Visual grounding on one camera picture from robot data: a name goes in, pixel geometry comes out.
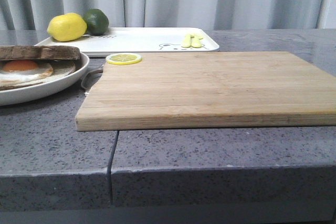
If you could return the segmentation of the bread slice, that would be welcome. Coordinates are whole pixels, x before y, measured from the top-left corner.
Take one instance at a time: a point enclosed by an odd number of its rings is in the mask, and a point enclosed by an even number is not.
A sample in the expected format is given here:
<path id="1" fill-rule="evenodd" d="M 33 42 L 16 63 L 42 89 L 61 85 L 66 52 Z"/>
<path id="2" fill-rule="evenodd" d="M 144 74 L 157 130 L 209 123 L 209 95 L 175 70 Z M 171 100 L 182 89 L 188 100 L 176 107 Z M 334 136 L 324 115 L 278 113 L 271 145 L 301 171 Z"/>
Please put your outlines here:
<path id="1" fill-rule="evenodd" d="M 5 62 L 8 62 L 11 60 L 7 61 L 1 61 L 1 65 L 4 64 Z M 1 85 L 1 90 L 12 90 L 12 89 L 18 89 L 18 88 L 23 88 L 23 87 L 28 87 L 28 86 L 33 86 L 41 83 L 46 83 L 50 82 L 51 80 L 56 80 L 61 77 L 65 77 L 73 72 L 76 71 L 76 65 L 75 62 L 72 60 L 33 60 L 36 62 L 47 62 L 51 64 L 53 68 L 53 72 L 50 76 L 39 79 L 39 80 L 34 80 L 34 81 L 29 81 L 29 82 L 24 82 L 24 83 L 18 83 L 18 84 L 11 84 L 8 86 L 2 86 Z"/>
<path id="2" fill-rule="evenodd" d="M 80 50 L 73 46 L 1 46 L 2 60 L 78 60 Z"/>

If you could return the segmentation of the white round plate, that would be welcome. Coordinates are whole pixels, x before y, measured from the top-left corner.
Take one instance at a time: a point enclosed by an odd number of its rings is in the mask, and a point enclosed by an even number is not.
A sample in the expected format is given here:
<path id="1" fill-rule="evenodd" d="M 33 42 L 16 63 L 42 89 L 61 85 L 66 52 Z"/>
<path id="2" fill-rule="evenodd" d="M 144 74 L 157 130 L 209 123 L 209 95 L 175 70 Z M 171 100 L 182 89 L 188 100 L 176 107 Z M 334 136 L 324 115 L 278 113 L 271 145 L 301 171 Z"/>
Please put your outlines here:
<path id="1" fill-rule="evenodd" d="M 1 91 L 1 106 L 24 103 L 60 92 L 77 82 L 87 71 L 89 57 L 81 53 L 75 61 L 76 71 L 65 77 L 33 86 Z"/>

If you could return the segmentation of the fried egg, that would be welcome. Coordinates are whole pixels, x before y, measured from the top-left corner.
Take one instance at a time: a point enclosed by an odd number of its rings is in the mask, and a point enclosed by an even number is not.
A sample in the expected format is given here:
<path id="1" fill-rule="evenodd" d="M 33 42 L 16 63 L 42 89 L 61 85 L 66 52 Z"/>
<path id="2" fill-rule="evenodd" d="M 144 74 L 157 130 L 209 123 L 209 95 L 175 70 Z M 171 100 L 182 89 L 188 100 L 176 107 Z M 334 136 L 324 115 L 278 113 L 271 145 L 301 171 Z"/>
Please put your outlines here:
<path id="1" fill-rule="evenodd" d="M 51 64 L 33 60 L 11 60 L 1 65 L 1 85 L 39 80 L 53 73 Z"/>

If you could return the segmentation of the white bear tray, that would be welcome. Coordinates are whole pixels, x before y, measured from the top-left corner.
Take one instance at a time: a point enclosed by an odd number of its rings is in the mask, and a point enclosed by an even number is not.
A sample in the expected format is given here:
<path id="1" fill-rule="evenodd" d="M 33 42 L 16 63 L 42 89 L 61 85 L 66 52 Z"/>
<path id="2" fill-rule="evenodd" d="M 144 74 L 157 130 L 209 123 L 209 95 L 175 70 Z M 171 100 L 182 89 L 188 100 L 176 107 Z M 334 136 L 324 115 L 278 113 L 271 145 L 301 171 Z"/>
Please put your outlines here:
<path id="1" fill-rule="evenodd" d="M 201 47 L 184 48 L 181 43 L 188 34 L 201 37 Z M 73 41 L 59 42 L 48 37 L 39 46 L 73 46 L 90 58 L 119 52 L 218 51 L 219 45 L 199 28 L 190 27 L 113 27 L 102 36 L 83 35 Z"/>

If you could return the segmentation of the yellow plastic fork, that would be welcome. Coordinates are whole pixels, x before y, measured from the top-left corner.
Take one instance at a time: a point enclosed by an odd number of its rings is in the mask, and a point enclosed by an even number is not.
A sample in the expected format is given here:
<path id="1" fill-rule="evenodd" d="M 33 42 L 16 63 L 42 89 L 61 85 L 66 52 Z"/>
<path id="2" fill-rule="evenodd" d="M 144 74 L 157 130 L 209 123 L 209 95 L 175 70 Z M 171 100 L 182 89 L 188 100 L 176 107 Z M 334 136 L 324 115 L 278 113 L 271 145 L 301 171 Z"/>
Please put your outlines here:
<path id="1" fill-rule="evenodd" d="M 181 42 L 181 47 L 183 48 L 189 48 L 192 47 L 192 39 L 194 38 L 193 34 L 186 34 L 184 36 L 184 39 Z"/>

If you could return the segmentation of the lemon slice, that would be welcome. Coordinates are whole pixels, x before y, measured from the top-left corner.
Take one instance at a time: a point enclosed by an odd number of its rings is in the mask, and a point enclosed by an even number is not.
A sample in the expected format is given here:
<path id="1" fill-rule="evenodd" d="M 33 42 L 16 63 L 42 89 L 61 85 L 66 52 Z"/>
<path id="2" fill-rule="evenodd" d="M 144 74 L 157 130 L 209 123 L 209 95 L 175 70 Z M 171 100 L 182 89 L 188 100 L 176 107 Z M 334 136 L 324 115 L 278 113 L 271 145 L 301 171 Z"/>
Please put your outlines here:
<path id="1" fill-rule="evenodd" d="M 106 62 L 112 65 L 131 65 L 142 60 L 140 54 L 122 52 L 106 56 Z"/>

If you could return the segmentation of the wooden cutting board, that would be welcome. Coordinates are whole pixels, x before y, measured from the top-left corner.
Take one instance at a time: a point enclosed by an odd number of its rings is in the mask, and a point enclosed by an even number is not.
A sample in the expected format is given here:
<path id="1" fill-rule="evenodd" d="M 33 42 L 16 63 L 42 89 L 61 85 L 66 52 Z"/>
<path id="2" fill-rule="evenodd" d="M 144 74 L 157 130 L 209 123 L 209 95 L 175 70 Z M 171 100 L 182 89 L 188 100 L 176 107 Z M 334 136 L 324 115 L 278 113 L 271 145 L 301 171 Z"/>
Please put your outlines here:
<path id="1" fill-rule="evenodd" d="M 335 125 L 335 77 L 285 51 L 156 52 L 106 63 L 78 131 Z"/>

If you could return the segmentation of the green lime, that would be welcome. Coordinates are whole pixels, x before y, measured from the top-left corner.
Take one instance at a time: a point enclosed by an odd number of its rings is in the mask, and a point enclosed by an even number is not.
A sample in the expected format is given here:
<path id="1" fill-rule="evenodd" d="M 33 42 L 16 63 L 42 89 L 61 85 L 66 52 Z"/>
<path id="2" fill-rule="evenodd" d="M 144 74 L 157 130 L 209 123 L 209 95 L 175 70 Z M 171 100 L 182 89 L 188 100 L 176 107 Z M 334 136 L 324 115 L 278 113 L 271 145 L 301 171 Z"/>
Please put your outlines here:
<path id="1" fill-rule="evenodd" d="M 109 19 L 100 9 L 89 9 L 83 15 L 87 24 L 87 33 L 90 35 L 103 35 L 109 29 Z"/>

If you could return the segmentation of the yellow lemon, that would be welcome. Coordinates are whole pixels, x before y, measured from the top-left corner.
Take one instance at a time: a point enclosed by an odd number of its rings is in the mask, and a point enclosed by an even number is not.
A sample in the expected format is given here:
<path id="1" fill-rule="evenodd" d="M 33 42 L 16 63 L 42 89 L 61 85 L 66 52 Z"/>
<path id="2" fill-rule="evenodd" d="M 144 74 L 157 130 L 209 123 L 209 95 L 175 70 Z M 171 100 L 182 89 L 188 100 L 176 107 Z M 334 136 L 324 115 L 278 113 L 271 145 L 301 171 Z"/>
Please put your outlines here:
<path id="1" fill-rule="evenodd" d="M 57 41 L 72 41 L 86 33 L 87 24 L 81 15 L 67 13 L 55 16 L 49 22 L 47 33 Z"/>

